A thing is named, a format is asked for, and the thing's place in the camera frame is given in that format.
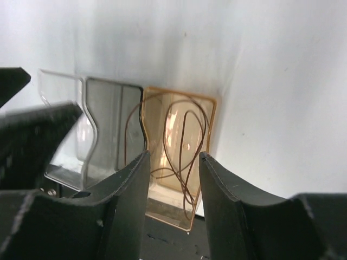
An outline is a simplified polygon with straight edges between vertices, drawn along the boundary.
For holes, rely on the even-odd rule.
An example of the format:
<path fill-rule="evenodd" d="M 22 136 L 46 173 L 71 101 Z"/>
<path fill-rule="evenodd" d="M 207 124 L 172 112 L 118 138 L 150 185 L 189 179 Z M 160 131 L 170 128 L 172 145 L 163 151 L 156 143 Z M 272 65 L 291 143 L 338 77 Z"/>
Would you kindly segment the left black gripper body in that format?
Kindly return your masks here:
<path fill-rule="evenodd" d="M 71 105 L 2 114 L 1 190 L 37 188 L 75 116 Z"/>

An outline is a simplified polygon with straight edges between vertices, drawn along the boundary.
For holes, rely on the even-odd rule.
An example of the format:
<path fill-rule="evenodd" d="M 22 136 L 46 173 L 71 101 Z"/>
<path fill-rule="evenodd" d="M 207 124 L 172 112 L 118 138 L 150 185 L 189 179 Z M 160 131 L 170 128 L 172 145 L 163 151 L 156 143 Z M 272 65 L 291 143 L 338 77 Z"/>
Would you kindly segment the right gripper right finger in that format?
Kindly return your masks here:
<path fill-rule="evenodd" d="M 211 259 L 346 259 L 346 194 L 282 198 L 206 152 L 199 174 Z"/>

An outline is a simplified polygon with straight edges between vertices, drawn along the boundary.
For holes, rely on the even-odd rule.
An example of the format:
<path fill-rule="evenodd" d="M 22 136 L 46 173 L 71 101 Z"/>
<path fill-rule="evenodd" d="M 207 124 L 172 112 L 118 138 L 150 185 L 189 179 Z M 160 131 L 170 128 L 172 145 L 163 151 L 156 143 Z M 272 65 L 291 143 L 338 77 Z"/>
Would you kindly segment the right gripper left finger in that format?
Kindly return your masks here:
<path fill-rule="evenodd" d="M 149 179 L 145 151 L 70 198 L 1 192 L 1 259 L 139 259 Z"/>

